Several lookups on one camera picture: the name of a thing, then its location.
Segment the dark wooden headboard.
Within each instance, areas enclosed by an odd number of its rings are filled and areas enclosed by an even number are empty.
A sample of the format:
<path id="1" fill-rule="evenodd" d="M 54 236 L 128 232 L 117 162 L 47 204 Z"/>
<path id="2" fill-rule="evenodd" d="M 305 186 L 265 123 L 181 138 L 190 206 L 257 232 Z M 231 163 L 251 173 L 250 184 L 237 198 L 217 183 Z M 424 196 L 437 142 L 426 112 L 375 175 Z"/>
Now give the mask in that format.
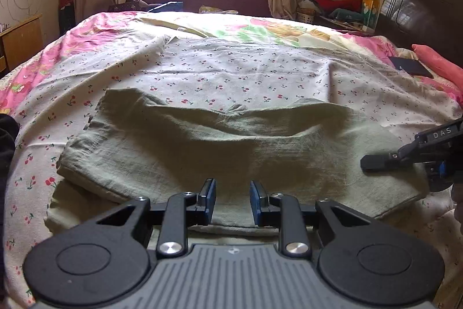
<path id="1" fill-rule="evenodd" d="M 427 45 L 462 66 L 463 0 L 383 0 L 376 35 L 409 49 Z"/>

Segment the black tablet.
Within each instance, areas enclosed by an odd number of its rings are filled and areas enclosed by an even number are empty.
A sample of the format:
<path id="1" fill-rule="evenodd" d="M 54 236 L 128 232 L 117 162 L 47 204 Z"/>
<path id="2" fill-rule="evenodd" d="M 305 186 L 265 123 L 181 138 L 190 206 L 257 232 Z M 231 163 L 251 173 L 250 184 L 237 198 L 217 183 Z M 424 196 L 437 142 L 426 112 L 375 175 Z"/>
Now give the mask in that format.
<path id="1" fill-rule="evenodd" d="M 412 76 L 434 78 L 432 73 L 428 71 L 425 66 L 422 65 L 418 60 L 401 58 L 397 56 L 391 56 L 389 57 L 389 60 L 398 71 L 404 71 Z"/>

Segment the cluttered bedside table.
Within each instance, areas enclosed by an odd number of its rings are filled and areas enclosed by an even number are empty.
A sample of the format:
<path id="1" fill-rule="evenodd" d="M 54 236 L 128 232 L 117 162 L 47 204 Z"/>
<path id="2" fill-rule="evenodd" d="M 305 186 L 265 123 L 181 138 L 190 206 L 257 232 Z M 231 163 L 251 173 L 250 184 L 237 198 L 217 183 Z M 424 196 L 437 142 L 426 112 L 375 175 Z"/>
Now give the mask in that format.
<path id="1" fill-rule="evenodd" d="M 363 0 L 301 0 L 297 20 L 342 33 L 369 36 L 374 29 L 363 25 Z"/>

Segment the pink floral bedspread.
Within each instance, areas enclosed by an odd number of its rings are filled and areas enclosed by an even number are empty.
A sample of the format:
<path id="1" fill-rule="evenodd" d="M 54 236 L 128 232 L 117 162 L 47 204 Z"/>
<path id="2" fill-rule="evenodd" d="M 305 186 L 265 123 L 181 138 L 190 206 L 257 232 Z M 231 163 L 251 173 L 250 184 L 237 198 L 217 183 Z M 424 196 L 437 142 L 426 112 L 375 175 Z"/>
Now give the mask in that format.
<path id="1" fill-rule="evenodd" d="M 392 55 L 416 58 L 383 37 L 286 20 L 102 12 L 2 79 L 1 112 L 35 118 L 54 102 L 90 111 L 106 90 L 136 87 L 174 106 L 217 111 L 315 99 L 375 118 L 461 115 L 455 84 L 399 72 Z"/>

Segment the black garment at bed edge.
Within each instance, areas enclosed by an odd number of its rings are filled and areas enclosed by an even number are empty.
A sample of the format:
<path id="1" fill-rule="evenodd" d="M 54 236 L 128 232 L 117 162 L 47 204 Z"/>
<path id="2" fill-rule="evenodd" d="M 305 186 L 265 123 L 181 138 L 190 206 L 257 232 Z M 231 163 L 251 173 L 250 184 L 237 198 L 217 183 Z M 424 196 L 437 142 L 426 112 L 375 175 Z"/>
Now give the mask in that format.
<path id="1" fill-rule="evenodd" d="M 19 133 L 19 125 L 7 114 L 0 115 L 0 263 L 1 263 L 1 299 L 5 297 L 5 262 L 3 245 L 4 218 L 5 218 L 5 191 L 6 183 L 10 172 L 10 165 L 15 152 L 15 141 Z"/>

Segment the light green pants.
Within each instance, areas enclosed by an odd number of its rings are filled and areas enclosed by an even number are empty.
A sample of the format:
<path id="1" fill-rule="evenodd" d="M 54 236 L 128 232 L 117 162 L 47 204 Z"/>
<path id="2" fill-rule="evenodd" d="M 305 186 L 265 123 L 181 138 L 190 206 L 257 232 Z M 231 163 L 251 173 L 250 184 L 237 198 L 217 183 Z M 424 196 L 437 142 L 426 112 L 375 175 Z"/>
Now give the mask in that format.
<path id="1" fill-rule="evenodd" d="M 165 202 L 216 180 L 211 231 L 261 236 L 249 184 L 302 203 L 330 198 L 383 217 L 429 193 L 423 168 L 366 174 L 361 158 L 388 153 L 399 139 L 358 111 L 300 100 L 286 107 L 227 111 L 172 107 L 139 89 L 110 89 L 66 144 L 45 225 L 74 227 L 132 198 Z"/>

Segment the yellow green packet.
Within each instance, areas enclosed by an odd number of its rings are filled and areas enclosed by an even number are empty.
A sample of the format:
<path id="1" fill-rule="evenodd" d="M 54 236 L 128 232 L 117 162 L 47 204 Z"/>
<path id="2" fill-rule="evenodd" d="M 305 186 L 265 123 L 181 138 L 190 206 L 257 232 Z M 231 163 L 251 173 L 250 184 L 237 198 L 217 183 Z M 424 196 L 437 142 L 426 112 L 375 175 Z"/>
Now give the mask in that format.
<path id="1" fill-rule="evenodd" d="M 363 0 L 363 25 L 366 28 L 376 27 L 380 7 L 380 0 Z"/>

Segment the cherry print bed sheet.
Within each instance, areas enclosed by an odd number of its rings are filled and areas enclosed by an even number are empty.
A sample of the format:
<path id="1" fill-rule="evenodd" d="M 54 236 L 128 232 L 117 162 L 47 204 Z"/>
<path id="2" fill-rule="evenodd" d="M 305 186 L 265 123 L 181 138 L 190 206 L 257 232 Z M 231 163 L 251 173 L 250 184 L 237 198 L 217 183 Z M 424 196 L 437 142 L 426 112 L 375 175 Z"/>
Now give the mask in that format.
<path id="1" fill-rule="evenodd" d="M 443 254 L 436 302 L 462 292 L 462 236 L 448 193 L 429 195 L 422 169 L 364 176 L 365 154 L 462 116 L 445 92 L 359 48 L 295 48 L 220 39 L 63 37 L 1 80 L 1 112 L 20 131 L 5 195 L 5 308 L 34 297 L 30 250 L 118 203 L 217 182 L 210 230 L 220 242 L 261 236 L 249 183 L 303 202 L 332 197 L 393 216 Z"/>

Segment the pink pillow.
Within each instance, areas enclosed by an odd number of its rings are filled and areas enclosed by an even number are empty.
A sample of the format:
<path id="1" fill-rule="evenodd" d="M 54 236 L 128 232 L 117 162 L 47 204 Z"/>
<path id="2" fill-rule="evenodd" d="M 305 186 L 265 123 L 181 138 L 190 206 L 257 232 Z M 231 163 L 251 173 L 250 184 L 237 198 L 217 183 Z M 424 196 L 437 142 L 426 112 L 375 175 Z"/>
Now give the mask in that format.
<path id="1" fill-rule="evenodd" d="M 412 50 L 418 59 L 439 76 L 453 82 L 460 91 L 463 86 L 463 70 L 461 67 L 445 59 L 427 45 L 412 44 Z"/>

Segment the wooden side cabinet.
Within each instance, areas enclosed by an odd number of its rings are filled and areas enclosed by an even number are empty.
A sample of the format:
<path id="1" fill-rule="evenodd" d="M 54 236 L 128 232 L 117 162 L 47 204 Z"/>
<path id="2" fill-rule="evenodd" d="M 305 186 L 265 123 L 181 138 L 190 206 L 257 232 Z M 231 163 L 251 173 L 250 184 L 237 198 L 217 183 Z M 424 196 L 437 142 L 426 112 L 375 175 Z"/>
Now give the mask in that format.
<path id="1" fill-rule="evenodd" d="M 30 17 L 1 33 L 1 77 L 43 49 L 41 17 Z"/>

